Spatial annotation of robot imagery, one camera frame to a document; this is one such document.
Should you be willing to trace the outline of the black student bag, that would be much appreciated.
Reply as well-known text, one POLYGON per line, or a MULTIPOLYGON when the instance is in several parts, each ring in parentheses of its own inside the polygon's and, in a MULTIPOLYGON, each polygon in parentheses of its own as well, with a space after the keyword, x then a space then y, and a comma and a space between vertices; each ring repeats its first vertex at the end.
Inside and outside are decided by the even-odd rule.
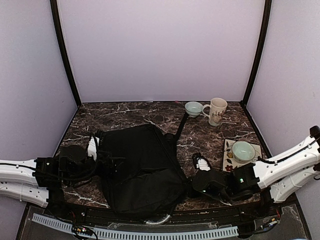
POLYGON ((177 159, 177 142, 187 119, 185 113, 175 134, 164 134, 151 123, 95 133, 102 150, 125 157, 116 172, 99 176, 102 193, 115 214, 169 214, 186 197, 188 178, 177 159))

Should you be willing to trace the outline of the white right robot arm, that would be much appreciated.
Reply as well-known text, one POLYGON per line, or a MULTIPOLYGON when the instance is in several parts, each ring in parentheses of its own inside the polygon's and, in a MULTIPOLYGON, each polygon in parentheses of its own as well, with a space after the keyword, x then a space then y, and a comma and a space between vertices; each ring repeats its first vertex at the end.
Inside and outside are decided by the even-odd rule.
POLYGON ((242 165, 224 173, 207 166, 194 176, 192 188, 219 201, 244 201, 254 194, 266 194, 255 205, 255 213, 266 217, 275 203, 284 202, 292 193, 320 174, 320 128, 310 128, 309 136, 298 145, 274 157, 242 165))

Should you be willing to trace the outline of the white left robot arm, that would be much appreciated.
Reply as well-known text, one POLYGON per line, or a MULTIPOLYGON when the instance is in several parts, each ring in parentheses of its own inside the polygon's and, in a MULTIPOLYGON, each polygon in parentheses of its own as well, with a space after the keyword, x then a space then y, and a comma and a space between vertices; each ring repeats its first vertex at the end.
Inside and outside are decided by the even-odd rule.
POLYGON ((87 148, 63 146, 54 157, 0 161, 0 193, 51 210, 60 218, 71 213, 63 186, 77 187, 102 176, 117 160, 91 136, 87 148))

